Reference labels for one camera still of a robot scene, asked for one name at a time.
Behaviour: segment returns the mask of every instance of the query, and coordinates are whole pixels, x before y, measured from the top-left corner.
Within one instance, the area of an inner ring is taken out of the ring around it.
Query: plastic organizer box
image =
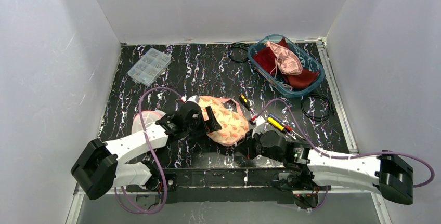
[[[274,43],[278,43],[283,38],[282,35],[273,34],[265,37],[263,40],[253,44],[250,48],[248,48],[248,58],[251,62],[251,65],[256,68],[256,70],[266,79],[268,80],[282,95],[286,98],[294,98],[301,97],[309,92],[313,91],[317,86],[325,79],[325,71],[323,70],[323,66],[317,62],[313,57],[309,56],[303,49],[292,43],[288,38],[285,38],[288,48],[295,53],[302,63],[303,69],[308,69],[312,72],[320,71],[317,79],[310,84],[305,89],[289,89],[283,86],[284,80],[281,76],[276,76],[276,79],[269,75],[254,59],[254,55],[256,55],[259,51],[266,48],[265,43],[267,41],[271,41]]]
[[[130,68],[128,75],[137,82],[150,86],[172,62],[172,57],[150,48],[147,53]]]

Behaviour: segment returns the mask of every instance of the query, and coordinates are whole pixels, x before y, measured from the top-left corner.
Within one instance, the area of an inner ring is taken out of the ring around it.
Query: dark red fabric
[[[288,44],[283,38],[279,43],[277,43],[280,46],[288,48]],[[267,47],[260,52],[258,52],[256,55],[254,55],[253,59],[271,76],[274,76],[274,73],[276,72],[276,55],[274,55],[271,48]],[[303,69],[302,73],[299,75],[282,75],[285,81],[294,89],[305,89],[307,88],[312,82],[314,82],[320,72],[311,72],[308,69]]]

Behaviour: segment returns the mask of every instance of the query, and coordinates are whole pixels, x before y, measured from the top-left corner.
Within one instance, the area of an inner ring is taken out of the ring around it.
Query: white wall
[[[120,44],[96,0],[0,0],[1,223],[66,221]]]
[[[361,153],[390,149],[441,169],[441,0],[347,0],[328,51]],[[414,181],[429,177],[414,166]],[[439,223],[441,179],[414,204],[387,203],[393,223]]]
[[[120,42],[257,40],[326,36],[345,0],[98,0]]]

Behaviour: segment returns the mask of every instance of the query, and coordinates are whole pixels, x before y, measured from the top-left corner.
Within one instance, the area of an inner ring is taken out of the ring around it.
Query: black marbled table surface
[[[308,54],[320,62],[315,43],[297,43]],[[192,45],[139,45],[124,46],[121,59],[113,81],[107,109],[102,120],[99,139],[114,140],[131,134],[133,117],[137,114],[137,102],[148,90],[142,84],[136,84],[127,75],[129,69],[151,47],[172,56],[172,63],[167,70],[153,83],[152,87],[166,86],[178,91],[187,98],[192,95],[234,98],[245,94],[253,102],[258,112],[270,99],[280,94],[255,70],[246,63],[234,63],[227,57],[227,45],[223,44],[192,44]],[[246,55],[245,52],[234,50],[236,59]],[[315,90],[326,95],[332,102],[329,85],[325,79]],[[326,150],[348,153],[342,127],[337,113],[324,122],[313,122],[304,117],[300,109],[301,98],[289,100],[291,110],[303,130],[310,136],[315,145]],[[174,111],[180,103],[175,95],[169,92],[152,93],[143,102],[143,110],[159,109],[164,112]],[[316,114],[327,110],[321,101],[308,105],[308,109]],[[249,112],[242,107],[246,117]],[[280,103],[268,108],[265,116],[273,113],[281,119],[290,121],[287,110]],[[163,167],[166,168],[275,168],[282,165],[266,157],[247,160],[245,156],[234,151],[234,147],[223,147],[208,137],[198,140],[183,139],[157,150]]]

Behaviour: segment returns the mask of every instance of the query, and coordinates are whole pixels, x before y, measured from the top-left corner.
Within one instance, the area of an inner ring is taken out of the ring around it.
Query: translucent blue container
[[[272,34],[269,36],[266,36],[263,40],[257,42],[256,44],[252,45],[250,48],[248,48],[248,58],[251,61],[251,65],[256,68],[256,70],[264,77],[266,80],[268,80],[282,95],[286,98],[294,98],[294,97],[301,97],[309,92],[313,91],[317,86],[325,79],[325,71],[323,69],[323,66],[317,62],[313,57],[309,56],[303,49],[292,43],[288,38],[285,38],[288,48],[295,53],[302,63],[303,69],[308,69],[312,72],[320,71],[320,74],[318,75],[317,79],[310,84],[309,87],[305,89],[289,89],[285,88],[283,86],[284,80],[281,76],[277,75],[276,79],[269,75],[254,59],[254,55],[256,55],[259,51],[266,48],[265,43],[267,41],[271,41],[274,43],[278,43],[283,38],[285,38],[282,35],[278,34]]]

